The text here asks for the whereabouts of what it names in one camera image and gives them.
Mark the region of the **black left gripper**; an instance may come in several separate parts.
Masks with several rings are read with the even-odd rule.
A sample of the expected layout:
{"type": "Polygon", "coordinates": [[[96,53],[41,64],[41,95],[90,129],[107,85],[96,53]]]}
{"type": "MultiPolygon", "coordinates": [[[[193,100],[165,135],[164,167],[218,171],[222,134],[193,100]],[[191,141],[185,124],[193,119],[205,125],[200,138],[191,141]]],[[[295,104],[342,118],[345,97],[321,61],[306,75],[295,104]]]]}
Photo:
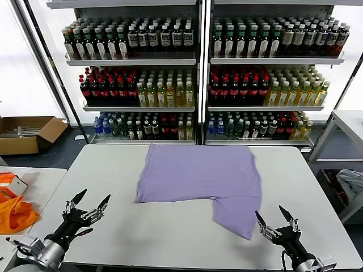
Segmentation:
{"type": "Polygon", "coordinates": [[[80,228],[89,227],[91,220],[100,220],[104,216],[104,210],[107,208],[111,197],[110,194],[101,201],[97,208],[91,211],[76,209],[86,192],[87,188],[77,193],[70,201],[66,201],[62,214],[64,221],[53,233],[45,236],[46,240],[51,240],[62,247],[68,247],[80,228]]]}

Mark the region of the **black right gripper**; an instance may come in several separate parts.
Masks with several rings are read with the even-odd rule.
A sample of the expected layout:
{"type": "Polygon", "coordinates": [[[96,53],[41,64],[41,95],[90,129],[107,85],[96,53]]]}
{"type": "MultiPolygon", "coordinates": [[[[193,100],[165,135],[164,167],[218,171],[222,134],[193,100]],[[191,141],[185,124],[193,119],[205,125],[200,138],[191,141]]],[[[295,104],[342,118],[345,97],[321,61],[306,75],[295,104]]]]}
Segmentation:
{"type": "Polygon", "coordinates": [[[289,223],[289,226],[277,228],[276,230],[268,226],[259,212],[256,210],[256,218],[260,227],[260,233],[266,239],[276,239],[276,244],[282,246],[292,260],[292,265],[300,265],[307,260],[314,260],[315,256],[308,253],[304,246],[300,243],[299,238],[301,231],[298,227],[298,219],[294,218],[291,213],[281,205],[279,209],[289,223]]]}

